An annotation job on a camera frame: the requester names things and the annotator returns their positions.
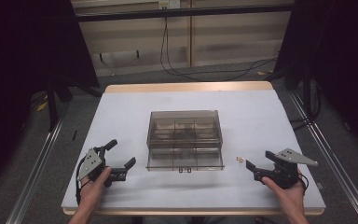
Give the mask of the person's left hand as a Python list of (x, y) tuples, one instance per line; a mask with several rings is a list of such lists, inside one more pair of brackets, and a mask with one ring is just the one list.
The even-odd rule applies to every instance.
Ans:
[(106, 166), (95, 181), (87, 180), (82, 184), (80, 207), (86, 207), (92, 211), (99, 207), (102, 197), (104, 182), (110, 176), (111, 168)]

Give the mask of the transparent brown drawer cabinet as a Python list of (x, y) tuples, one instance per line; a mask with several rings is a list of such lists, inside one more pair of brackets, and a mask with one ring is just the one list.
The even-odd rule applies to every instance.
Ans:
[(223, 137), (218, 111), (152, 111), (146, 143), (150, 150), (220, 148)]

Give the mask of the black horizontal bar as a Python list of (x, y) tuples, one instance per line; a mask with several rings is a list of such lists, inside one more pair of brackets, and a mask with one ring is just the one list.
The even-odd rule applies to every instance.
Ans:
[(240, 6), (240, 7), (195, 7), (195, 8), (181, 8), (181, 9), (157, 9), (157, 10), (142, 10), (142, 11), (116, 12), (116, 13), (88, 13), (88, 14), (77, 14), (75, 17), (73, 17), (73, 21), (78, 21), (78, 22), (124, 21), (124, 20), (176, 18), (176, 17), (191, 17), (191, 16), (286, 12), (286, 11), (291, 11), (294, 8), (294, 6), (295, 6), (294, 4), (278, 4), (278, 5), (255, 5), (255, 6)]

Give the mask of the dark curtain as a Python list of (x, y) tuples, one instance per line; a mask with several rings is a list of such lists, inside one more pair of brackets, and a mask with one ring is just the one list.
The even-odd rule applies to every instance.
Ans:
[(358, 0), (295, 0), (275, 70), (289, 89), (314, 77), (358, 133)]
[(0, 0), (0, 167), (40, 91), (99, 85), (71, 0)]

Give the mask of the person's right hand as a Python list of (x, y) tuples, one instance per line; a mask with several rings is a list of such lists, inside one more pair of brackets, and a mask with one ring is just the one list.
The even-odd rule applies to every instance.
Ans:
[(275, 194), (282, 212), (289, 210), (301, 210), (304, 212), (305, 190), (300, 181), (297, 181), (289, 189), (282, 189), (272, 179), (266, 176), (262, 178), (262, 182)]

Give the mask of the black stand post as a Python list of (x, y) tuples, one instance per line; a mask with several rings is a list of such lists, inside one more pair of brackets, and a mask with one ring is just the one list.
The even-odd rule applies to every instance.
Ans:
[(309, 69), (305, 69), (303, 75), (303, 105), (306, 111), (307, 117), (311, 117), (311, 105), (310, 105), (310, 72)]
[(47, 97), (48, 97), (48, 112), (49, 112), (48, 130), (52, 132), (58, 121), (53, 77), (49, 77), (47, 81)]

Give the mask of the metal floor rail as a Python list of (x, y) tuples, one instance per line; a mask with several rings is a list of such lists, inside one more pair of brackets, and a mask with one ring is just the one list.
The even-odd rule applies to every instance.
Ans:
[(351, 178), (345, 171), (344, 167), (340, 163), (339, 159), (333, 152), (328, 141), (324, 137), (323, 132), (320, 130), (319, 126), (315, 121), (312, 121), (305, 110), (305, 103), (301, 100), (300, 96), (294, 92), (289, 91), (289, 95), (292, 98), (298, 113), (302, 119), (305, 119), (305, 124), (310, 131), (314, 141), (316, 142), (318, 148), (321, 150), (322, 154), (332, 172), (334, 173), (337, 182), (345, 192), (347, 198), (349, 199), (352, 207), (358, 215), (358, 188), (355, 187)]
[(21, 194), (15, 202), (14, 207), (12, 208), (7, 218), (6, 224), (22, 223), (28, 206), (34, 196), (34, 192), (42, 172), (46, 166), (49, 154), (55, 145), (57, 137), (59, 136), (63, 121), (67, 116), (69, 106), (70, 104), (64, 104), (62, 106), (62, 111), (60, 112), (60, 117), (58, 118), (57, 123), (53, 126), (53, 129), (48, 132), (48, 136), (43, 147), (41, 148), (38, 158), (33, 166), (32, 172), (29, 174), (27, 181), (21, 190)]

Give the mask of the yellow tape strip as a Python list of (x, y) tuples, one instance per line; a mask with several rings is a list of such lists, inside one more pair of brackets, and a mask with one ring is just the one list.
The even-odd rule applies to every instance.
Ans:
[(48, 104), (48, 97), (45, 96), (43, 98), (43, 100), (40, 102), (39, 106), (37, 107), (36, 111), (37, 112), (40, 112), (40, 111), (43, 111), (45, 109), (45, 107), (47, 106)]

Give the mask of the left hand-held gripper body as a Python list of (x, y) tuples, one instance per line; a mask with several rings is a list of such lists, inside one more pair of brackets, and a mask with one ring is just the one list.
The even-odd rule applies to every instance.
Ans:
[[(79, 171), (76, 174), (76, 180), (80, 181), (84, 177), (88, 176), (90, 180), (95, 181), (99, 175), (103, 172), (105, 164), (105, 152), (108, 151), (106, 147), (94, 147), (79, 163)], [(128, 169), (113, 168), (108, 178), (104, 181), (106, 187), (110, 187), (113, 182), (125, 181)]]

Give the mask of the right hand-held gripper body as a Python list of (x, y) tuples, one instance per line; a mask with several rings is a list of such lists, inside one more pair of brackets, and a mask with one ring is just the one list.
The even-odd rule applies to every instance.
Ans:
[(278, 153), (274, 153), (280, 160), (274, 162), (274, 169), (272, 171), (255, 168), (254, 180), (262, 181), (264, 176), (272, 179), (282, 189), (291, 188), (297, 181), (299, 181), (299, 173), (297, 166), (299, 164), (317, 166), (318, 162), (314, 161), (291, 148), (284, 149)]

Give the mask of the transparent brown drawer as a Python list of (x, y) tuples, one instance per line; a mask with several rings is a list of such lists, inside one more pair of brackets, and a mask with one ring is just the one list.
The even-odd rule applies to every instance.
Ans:
[(146, 165), (148, 171), (179, 173), (219, 171), (224, 168), (222, 152), (218, 147), (151, 149)]

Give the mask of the white wall socket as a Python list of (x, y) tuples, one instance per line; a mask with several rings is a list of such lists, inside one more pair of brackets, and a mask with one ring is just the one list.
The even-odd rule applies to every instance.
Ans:
[(159, 9), (179, 9), (181, 7), (180, 0), (159, 0)]

